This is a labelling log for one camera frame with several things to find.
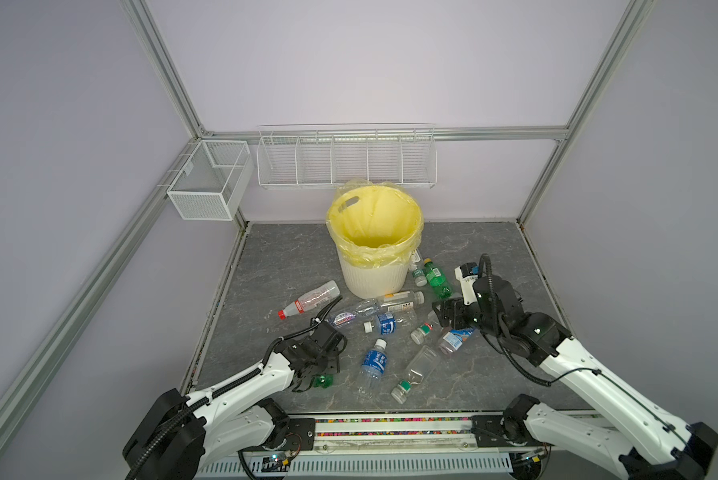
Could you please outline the bottle blue orange label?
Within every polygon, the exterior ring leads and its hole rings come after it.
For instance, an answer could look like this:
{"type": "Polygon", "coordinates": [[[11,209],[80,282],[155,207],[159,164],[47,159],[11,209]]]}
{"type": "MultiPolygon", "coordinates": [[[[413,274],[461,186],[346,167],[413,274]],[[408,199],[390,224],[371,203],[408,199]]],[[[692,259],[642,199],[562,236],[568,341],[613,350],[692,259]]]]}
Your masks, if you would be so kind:
{"type": "Polygon", "coordinates": [[[474,328],[445,328],[438,340],[437,348],[445,357],[454,355],[474,333],[474,328]]]}

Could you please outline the square bottle sunflower label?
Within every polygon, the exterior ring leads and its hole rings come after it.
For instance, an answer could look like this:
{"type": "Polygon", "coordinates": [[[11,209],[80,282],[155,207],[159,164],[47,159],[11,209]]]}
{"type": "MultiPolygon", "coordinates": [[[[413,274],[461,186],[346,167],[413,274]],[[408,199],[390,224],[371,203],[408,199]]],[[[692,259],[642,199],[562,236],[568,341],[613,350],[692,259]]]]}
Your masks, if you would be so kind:
{"type": "Polygon", "coordinates": [[[410,339],[416,345],[424,345],[429,340],[440,335],[443,330],[444,328],[440,326],[436,315],[430,311],[424,321],[413,329],[410,339]]]}

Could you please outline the tall bottle blue label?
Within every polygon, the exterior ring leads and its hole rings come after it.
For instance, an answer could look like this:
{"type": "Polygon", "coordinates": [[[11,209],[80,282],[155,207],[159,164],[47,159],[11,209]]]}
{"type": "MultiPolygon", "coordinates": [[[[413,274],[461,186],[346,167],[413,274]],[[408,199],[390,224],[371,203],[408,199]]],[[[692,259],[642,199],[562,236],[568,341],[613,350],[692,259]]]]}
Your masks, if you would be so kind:
{"type": "Polygon", "coordinates": [[[366,353],[360,367],[358,392],[370,396],[380,386],[388,363],[387,342],[379,338],[366,353]]]}

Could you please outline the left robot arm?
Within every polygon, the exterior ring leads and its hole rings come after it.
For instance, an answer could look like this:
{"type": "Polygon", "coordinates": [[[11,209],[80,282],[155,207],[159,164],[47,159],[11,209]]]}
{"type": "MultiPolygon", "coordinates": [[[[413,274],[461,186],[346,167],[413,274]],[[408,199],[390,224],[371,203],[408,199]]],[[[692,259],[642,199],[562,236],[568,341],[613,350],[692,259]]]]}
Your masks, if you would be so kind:
{"type": "Polygon", "coordinates": [[[263,358],[203,390],[160,395],[123,448],[129,479],[192,479],[201,468],[253,447],[306,444],[302,427],[273,400],[339,370],[346,337],[314,323],[279,337],[263,358]]]}

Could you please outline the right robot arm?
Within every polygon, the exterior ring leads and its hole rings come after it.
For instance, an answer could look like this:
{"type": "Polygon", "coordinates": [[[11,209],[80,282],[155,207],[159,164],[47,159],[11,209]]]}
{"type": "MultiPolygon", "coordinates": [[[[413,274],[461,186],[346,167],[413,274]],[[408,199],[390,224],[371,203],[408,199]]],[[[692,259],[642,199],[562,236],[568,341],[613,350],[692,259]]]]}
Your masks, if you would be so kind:
{"type": "Polygon", "coordinates": [[[500,419],[475,421],[476,435],[514,446],[559,447],[620,479],[703,479],[709,474],[718,447],[718,434],[710,426],[688,423],[640,394],[562,323],[525,311],[501,277],[473,263],[456,268],[455,276],[461,294],[435,304],[440,319],[494,338],[526,379],[544,387],[565,385],[609,423],[597,427],[520,394],[500,419]]]}

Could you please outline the white plastic bin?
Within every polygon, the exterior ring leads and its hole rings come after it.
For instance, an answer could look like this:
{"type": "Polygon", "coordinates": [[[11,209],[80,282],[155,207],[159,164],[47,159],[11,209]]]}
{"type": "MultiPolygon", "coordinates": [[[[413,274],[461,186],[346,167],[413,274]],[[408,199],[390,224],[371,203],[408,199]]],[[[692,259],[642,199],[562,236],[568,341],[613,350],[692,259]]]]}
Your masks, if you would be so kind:
{"type": "Polygon", "coordinates": [[[349,252],[336,248],[348,290],[362,299],[396,293],[408,276],[412,254],[386,248],[364,248],[349,252]]]}

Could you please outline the yellow bin liner bag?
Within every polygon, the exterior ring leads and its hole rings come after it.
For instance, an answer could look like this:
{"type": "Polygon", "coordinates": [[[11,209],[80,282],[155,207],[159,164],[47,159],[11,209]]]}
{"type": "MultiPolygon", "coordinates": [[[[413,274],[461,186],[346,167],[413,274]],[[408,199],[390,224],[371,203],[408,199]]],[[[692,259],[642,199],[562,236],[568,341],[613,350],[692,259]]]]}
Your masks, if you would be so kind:
{"type": "Polygon", "coordinates": [[[336,190],[325,222],[342,258],[369,269],[408,263],[421,243],[425,220],[400,186],[355,179],[336,190]]]}

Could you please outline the green bottle yellow cap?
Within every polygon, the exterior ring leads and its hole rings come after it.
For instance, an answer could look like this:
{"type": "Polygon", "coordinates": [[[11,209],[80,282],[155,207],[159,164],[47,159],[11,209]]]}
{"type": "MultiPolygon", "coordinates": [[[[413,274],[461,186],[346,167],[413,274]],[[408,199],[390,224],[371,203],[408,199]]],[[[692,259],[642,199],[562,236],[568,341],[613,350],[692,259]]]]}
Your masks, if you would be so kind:
{"type": "Polygon", "coordinates": [[[423,272],[434,294],[441,300],[452,296],[453,291],[442,267],[433,260],[423,260],[423,272]]]}

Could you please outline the clear bottle green cap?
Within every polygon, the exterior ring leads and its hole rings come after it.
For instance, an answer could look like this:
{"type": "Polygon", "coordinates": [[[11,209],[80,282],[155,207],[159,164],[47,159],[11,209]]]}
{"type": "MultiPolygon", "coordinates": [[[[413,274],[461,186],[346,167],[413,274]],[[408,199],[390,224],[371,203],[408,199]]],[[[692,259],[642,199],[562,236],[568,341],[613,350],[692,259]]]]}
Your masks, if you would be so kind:
{"type": "Polygon", "coordinates": [[[425,273],[421,268],[421,256],[417,250],[410,257],[409,272],[417,287],[423,287],[427,284],[425,273]]]}

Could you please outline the clear bottle orange label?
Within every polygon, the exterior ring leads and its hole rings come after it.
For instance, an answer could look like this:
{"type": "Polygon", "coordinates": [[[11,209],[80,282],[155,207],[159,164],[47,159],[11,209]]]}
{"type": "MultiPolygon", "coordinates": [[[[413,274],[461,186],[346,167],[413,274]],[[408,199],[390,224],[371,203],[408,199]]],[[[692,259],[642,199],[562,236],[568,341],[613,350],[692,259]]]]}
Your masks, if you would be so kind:
{"type": "Polygon", "coordinates": [[[408,311],[423,304],[425,296],[422,291],[400,291],[378,297],[377,300],[381,308],[387,311],[408,311]]]}

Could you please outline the square clear bottle green label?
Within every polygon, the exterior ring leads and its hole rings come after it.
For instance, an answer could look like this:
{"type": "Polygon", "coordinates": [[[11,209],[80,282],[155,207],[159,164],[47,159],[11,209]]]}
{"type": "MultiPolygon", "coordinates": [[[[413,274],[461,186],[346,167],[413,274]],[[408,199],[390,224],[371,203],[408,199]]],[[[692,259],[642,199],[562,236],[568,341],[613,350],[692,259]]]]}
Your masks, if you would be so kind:
{"type": "Polygon", "coordinates": [[[391,391],[392,398],[403,405],[410,392],[429,378],[441,361],[441,355],[429,346],[423,346],[413,357],[400,381],[391,391]]]}

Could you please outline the clear bottle purple label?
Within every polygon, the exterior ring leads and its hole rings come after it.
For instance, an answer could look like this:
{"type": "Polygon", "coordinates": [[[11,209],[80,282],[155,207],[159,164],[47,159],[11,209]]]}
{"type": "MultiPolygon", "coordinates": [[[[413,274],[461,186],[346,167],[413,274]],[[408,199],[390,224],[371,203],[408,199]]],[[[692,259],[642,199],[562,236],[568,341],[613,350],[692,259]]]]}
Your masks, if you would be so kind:
{"type": "Polygon", "coordinates": [[[342,328],[356,320],[362,320],[376,314],[381,308],[381,303],[376,298],[362,300],[354,306],[340,310],[332,315],[329,323],[334,328],[342,328]]]}

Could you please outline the clear bottle red cap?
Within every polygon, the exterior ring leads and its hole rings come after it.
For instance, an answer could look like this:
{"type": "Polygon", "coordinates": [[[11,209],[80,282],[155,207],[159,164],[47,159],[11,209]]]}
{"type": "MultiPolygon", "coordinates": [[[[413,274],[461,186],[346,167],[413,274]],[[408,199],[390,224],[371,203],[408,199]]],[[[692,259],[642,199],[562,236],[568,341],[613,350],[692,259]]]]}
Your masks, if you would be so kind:
{"type": "Polygon", "coordinates": [[[303,314],[317,307],[323,307],[329,302],[335,300],[340,295],[340,289],[334,280],[330,280],[325,284],[310,290],[295,301],[287,305],[278,312],[280,319],[284,320],[288,317],[303,314]]]}

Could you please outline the small white mesh basket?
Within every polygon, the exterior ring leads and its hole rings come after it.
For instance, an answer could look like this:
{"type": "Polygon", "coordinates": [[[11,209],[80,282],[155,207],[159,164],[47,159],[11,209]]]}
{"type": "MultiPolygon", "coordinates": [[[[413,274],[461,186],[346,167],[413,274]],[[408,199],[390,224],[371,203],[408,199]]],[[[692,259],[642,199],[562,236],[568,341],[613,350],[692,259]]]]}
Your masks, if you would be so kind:
{"type": "Polygon", "coordinates": [[[167,194],[184,220],[233,221],[253,172],[247,142],[199,140],[167,194]]]}

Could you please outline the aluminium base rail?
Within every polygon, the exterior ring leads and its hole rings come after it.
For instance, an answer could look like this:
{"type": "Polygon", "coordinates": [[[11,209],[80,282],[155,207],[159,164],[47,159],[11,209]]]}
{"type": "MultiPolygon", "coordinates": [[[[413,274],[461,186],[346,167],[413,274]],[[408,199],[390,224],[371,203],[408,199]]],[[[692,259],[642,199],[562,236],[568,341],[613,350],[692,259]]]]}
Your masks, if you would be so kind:
{"type": "Polygon", "coordinates": [[[502,416],[446,413],[411,416],[291,418],[265,399],[222,419],[214,406],[156,404],[125,446],[135,479],[191,479],[244,449],[328,451],[381,449],[384,456],[414,449],[498,448],[549,444],[626,479],[632,443],[621,433],[519,398],[502,416]]]}

